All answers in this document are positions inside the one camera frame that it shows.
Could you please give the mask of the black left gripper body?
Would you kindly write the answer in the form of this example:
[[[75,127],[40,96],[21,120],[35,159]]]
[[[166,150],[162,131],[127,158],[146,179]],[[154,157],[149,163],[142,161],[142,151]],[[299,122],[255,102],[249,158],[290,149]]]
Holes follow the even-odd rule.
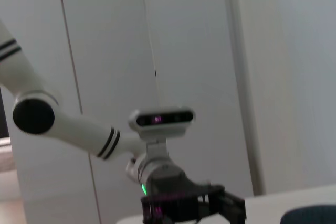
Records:
[[[221,185],[192,181],[176,165],[146,165],[140,172],[140,184],[144,197],[168,204],[171,223],[210,217],[208,195],[225,190]]]

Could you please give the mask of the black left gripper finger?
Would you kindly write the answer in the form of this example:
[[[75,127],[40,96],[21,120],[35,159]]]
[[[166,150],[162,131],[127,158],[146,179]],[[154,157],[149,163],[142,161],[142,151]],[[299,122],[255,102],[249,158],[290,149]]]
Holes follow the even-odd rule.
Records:
[[[231,224],[245,224],[247,215],[244,199],[223,189],[219,192],[209,194],[208,199],[211,216],[219,214]]]
[[[155,201],[151,197],[141,198],[143,223],[171,223],[167,215],[168,204],[164,201]]]

